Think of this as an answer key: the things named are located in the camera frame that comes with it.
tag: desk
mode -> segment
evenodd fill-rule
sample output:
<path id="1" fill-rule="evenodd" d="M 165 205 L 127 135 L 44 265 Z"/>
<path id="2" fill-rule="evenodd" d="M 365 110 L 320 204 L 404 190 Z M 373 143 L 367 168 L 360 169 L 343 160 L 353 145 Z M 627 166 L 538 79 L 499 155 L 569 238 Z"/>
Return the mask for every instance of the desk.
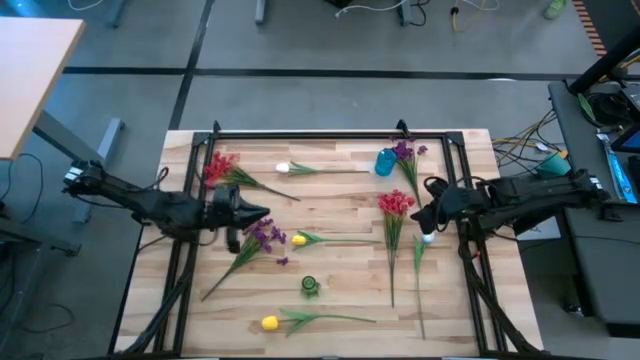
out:
<path id="1" fill-rule="evenodd" d="M 598 177 L 604 189 L 616 197 L 602 144 L 595 136 L 595 127 L 580 113 L 577 98 L 563 83 L 550 84 L 549 92 L 572 167 L 588 169 Z M 618 153 L 625 167 L 629 155 Z M 607 324 L 612 335 L 625 336 L 625 332 L 633 330 L 629 325 L 640 324 L 640 285 L 632 280 L 634 274 L 640 273 L 640 247 L 585 237 L 603 236 L 640 244 L 640 208 L 622 205 L 616 206 L 615 212 L 624 220 L 622 223 L 598 221 L 595 211 L 567 209 L 564 211 L 567 226 L 563 235 L 571 238 L 578 260 L 581 276 L 576 285 L 579 293 L 586 291 L 587 296 L 580 299 L 586 312 L 593 310 Z"/>
<path id="2" fill-rule="evenodd" d="M 191 131 L 167 134 L 160 167 L 168 166 L 170 171 L 161 184 L 163 190 L 183 189 L 193 135 Z M 499 176 L 489 132 L 467 130 L 464 137 L 473 175 Z M 429 150 L 419 162 L 419 177 L 439 175 L 446 178 L 442 146 L 438 141 L 422 139 L 416 140 L 414 146 L 422 144 Z M 271 208 L 270 216 L 289 237 L 297 230 L 305 230 L 334 238 L 381 240 L 382 213 L 377 208 L 376 196 L 394 188 L 408 191 L 399 171 L 384 178 L 373 173 L 283 177 L 276 174 L 274 168 L 279 162 L 291 160 L 317 168 L 371 170 L 377 152 L 389 145 L 387 138 L 220 139 L 216 140 L 214 149 L 223 154 L 238 154 L 240 166 L 258 181 L 301 198 L 300 202 L 295 202 L 258 190 L 242 189 L 242 196 L 247 201 Z M 200 156 L 198 163 L 203 161 L 204 157 Z M 454 167 L 460 174 L 457 160 L 454 160 Z M 194 184 L 196 188 L 192 188 L 192 194 L 195 196 L 198 182 Z M 424 202 L 430 201 L 425 189 L 420 189 L 420 195 Z M 413 234 L 419 234 L 418 224 L 406 221 L 396 261 L 394 309 L 390 306 L 384 244 L 318 244 L 296 252 L 292 251 L 289 242 L 274 246 L 276 256 L 289 257 L 287 266 L 281 267 L 275 262 L 247 265 L 202 302 L 201 296 L 233 259 L 225 249 L 224 233 L 220 233 L 213 245 L 199 247 L 197 253 L 182 355 L 276 358 L 477 355 L 454 225 L 438 235 L 423 258 L 420 278 L 427 340 L 421 339 L 414 290 Z M 145 229 L 141 245 L 158 236 L 157 229 Z M 201 233 L 202 243 L 212 240 L 212 233 Z M 491 239 L 487 246 L 498 301 L 516 327 L 532 344 L 541 348 L 517 244 Z M 160 242 L 137 256 L 123 303 L 122 321 L 117 329 L 116 351 L 127 348 L 158 309 L 171 248 L 170 241 Z M 305 275 L 314 276 L 321 284 L 320 297 L 313 301 L 300 295 L 300 281 Z M 265 333 L 260 328 L 263 316 L 280 315 L 278 308 L 364 316 L 380 322 L 317 321 L 287 339 L 282 331 Z M 169 317 L 169 329 L 174 329 L 172 325 L 179 318 L 175 312 L 176 309 Z M 489 343 L 493 344 L 491 322 L 488 313 L 484 311 L 483 314 Z M 173 338 L 172 331 L 169 330 L 167 339 Z"/>
<path id="3" fill-rule="evenodd" d="M 120 119 L 111 120 L 94 150 L 43 111 L 83 30 L 82 20 L 0 18 L 0 159 L 15 160 L 33 131 L 72 160 L 108 161 L 124 126 Z M 78 222 L 88 220 L 85 205 L 78 208 Z"/>

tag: red flower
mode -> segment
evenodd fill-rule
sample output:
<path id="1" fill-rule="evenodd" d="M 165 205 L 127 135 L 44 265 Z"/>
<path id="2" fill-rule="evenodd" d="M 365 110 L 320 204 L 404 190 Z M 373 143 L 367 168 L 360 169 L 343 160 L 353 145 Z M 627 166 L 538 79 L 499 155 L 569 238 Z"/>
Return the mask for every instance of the red flower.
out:
<path id="1" fill-rule="evenodd" d="M 415 203 L 416 201 L 412 197 L 397 189 L 390 194 L 378 195 L 378 206 L 384 211 L 385 215 L 404 216 L 409 207 Z"/>
<path id="2" fill-rule="evenodd" d="M 221 156 L 220 153 L 216 151 L 213 154 L 213 161 L 211 162 L 211 165 L 204 169 L 207 186 L 215 185 L 216 181 L 228 175 L 233 170 L 233 163 L 236 158 L 236 155 L 228 157 Z"/>

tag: computer monitor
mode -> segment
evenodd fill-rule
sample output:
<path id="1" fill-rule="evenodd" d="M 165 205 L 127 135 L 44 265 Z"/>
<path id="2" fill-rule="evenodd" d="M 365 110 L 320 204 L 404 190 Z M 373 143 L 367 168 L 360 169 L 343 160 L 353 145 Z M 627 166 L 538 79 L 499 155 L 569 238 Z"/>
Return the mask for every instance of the computer monitor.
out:
<path id="1" fill-rule="evenodd" d="M 640 124 L 628 128 L 611 144 L 613 151 L 640 154 Z"/>

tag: small green object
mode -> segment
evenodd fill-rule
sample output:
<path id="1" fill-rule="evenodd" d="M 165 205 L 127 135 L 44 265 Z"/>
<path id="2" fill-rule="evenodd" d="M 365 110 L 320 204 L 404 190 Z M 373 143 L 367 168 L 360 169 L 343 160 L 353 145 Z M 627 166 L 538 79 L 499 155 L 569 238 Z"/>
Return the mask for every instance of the small green object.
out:
<path id="1" fill-rule="evenodd" d="M 320 284 L 313 278 L 313 276 L 305 276 L 302 279 L 302 295 L 307 299 L 320 295 Z"/>
<path id="2" fill-rule="evenodd" d="M 595 123 L 596 114 L 593 113 L 593 109 L 591 109 L 591 104 L 589 104 L 587 98 L 585 98 L 582 94 L 578 94 L 578 101 L 580 102 L 580 107 L 582 108 L 585 116 L 587 116 L 591 120 L 591 123 Z"/>
<path id="3" fill-rule="evenodd" d="M 562 10 L 567 7 L 568 0 L 553 0 L 551 4 L 544 11 L 544 18 L 547 20 L 555 20 L 560 14 L 562 14 Z"/>
<path id="4" fill-rule="evenodd" d="M 547 155 L 536 169 L 538 175 L 543 179 L 563 176 L 569 171 L 571 171 L 571 165 L 569 165 L 569 162 L 563 159 L 558 153 Z"/>

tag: blue vase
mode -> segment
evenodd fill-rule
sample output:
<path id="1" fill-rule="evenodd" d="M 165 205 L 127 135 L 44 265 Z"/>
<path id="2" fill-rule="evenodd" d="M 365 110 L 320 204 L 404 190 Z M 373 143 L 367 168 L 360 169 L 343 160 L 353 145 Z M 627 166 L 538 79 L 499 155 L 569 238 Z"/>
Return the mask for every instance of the blue vase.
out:
<path id="1" fill-rule="evenodd" d="M 376 174 L 380 176 L 389 176 L 393 171 L 393 166 L 396 164 L 396 153 L 391 149 L 383 149 L 378 153 L 378 159 L 376 160 Z"/>

